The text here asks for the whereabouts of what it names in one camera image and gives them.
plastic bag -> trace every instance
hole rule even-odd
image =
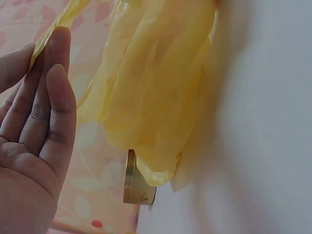
[[[69,2],[34,58],[53,29],[70,25],[88,2]],[[134,149],[152,186],[174,176],[194,128],[214,18],[213,0],[115,0],[103,60],[78,114],[100,121],[112,145]]]

red dot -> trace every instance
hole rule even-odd
[[[98,221],[98,220],[93,220],[92,221],[92,226],[96,227],[96,228],[101,228],[103,227],[103,224],[101,221]]]

finger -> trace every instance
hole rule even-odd
[[[24,144],[31,153],[38,155],[48,134],[51,105],[47,91],[46,76],[55,65],[69,67],[71,35],[67,28],[57,28],[45,50],[44,66],[35,96],[32,112],[22,130],[19,142]]]
[[[76,133],[76,99],[67,74],[55,65],[47,75],[51,103],[49,134],[39,157],[55,172],[63,184],[73,152]]]
[[[0,107],[0,126],[2,125],[2,122],[6,114],[8,113],[8,111],[10,110],[13,104],[14,98],[16,94],[18,93],[21,84],[22,84],[22,80],[16,85],[13,92],[7,97],[7,99],[3,102],[2,106]]]
[[[28,72],[35,44],[0,58],[0,93],[16,85]]]
[[[44,53],[45,50],[40,53],[32,70],[24,78],[13,103],[2,122],[0,136],[7,141],[19,141],[20,133],[33,106],[37,86],[42,73]]]

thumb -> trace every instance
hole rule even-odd
[[[0,93],[17,84],[28,72],[35,44],[29,44],[19,51],[0,57]]]

wall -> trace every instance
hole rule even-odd
[[[312,1],[223,0],[208,113],[140,234],[312,232]]]

